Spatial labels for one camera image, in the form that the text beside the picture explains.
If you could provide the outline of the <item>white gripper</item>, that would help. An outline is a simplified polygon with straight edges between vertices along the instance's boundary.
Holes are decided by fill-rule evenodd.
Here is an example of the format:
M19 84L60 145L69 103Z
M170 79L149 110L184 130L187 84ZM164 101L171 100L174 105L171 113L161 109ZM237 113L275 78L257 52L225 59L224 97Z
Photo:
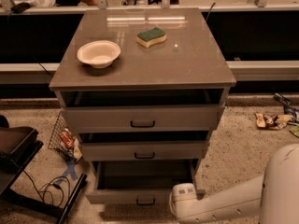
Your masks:
M192 183L175 185L169 196L169 207L177 221L195 221L192 206L197 202L195 187Z

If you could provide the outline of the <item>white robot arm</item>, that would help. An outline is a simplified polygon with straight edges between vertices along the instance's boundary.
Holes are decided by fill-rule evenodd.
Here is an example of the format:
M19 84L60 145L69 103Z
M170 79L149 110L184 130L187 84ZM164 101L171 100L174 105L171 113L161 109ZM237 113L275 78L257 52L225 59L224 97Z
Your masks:
M180 224L251 216L258 224L299 224L299 145L278 149L263 175L201 200L194 184L175 185L169 206Z

